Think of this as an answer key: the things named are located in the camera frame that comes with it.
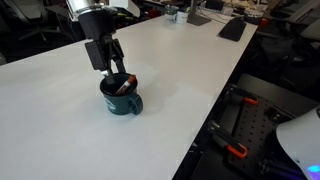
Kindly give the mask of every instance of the mug handle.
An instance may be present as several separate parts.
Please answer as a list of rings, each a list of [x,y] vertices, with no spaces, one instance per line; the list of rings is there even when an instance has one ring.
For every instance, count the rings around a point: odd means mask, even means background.
[[[174,14],[172,19],[173,19],[174,22],[177,22],[177,14]]]
[[[143,102],[141,97],[136,93],[129,94],[129,101],[132,103],[131,112],[134,115],[138,115],[142,112]]]

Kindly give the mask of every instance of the white table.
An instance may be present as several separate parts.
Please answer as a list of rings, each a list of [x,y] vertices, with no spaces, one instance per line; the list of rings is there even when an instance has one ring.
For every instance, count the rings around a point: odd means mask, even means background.
[[[85,41],[1,66],[0,179],[171,179],[256,30],[233,42],[223,26],[159,17],[117,32],[138,116],[107,110]]]

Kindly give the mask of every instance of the red marker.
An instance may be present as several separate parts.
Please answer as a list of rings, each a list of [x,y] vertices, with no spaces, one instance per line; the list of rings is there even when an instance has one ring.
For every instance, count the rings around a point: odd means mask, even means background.
[[[120,95],[123,94],[128,87],[130,87],[133,83],[135,83],[137,81],[136,75],[131,75],[129,77],[129,79],[123,83],[123,85],[118,89],[118,91],[116,92],[116,95]]]

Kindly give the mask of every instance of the mug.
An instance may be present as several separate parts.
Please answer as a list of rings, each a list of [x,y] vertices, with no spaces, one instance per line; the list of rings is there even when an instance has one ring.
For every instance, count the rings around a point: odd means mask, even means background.
[[[179,7],[177,6],[166,6],[166,10],[164,12],[164,16],[166,17],[166,19],[168,20],[173,20],[173,15],[175,15],[178,11]]]
[[[187,23],[189,13],[178,11],[173,15],[173,21],[179,24]]]
[[[125,93],[116,95],[118,89],[129,79],[131,74],[116,73],[113,74],[114,84],[107,84],[105,79],[100,83],[100,90],[105,98],[108,109],[116,115],[125,115],[132,113],[138,115],[143,109],[141,97],[137,94],[138,81],[131,84]]]

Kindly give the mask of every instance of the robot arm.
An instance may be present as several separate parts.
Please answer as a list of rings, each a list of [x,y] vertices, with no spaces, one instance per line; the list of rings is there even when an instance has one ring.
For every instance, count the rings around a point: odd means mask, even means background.
[[[113,25],[112,7],[122,7],[135,16],[139,16],[139,8],[131,0],[67,0],[72,21],[79,21],[87,39],[89,58],[94,70],[100,70],[107,83],[114,83],[111,60],[120,73],[125,73],[124,54],[118,39],[113,39],[116,32]]]

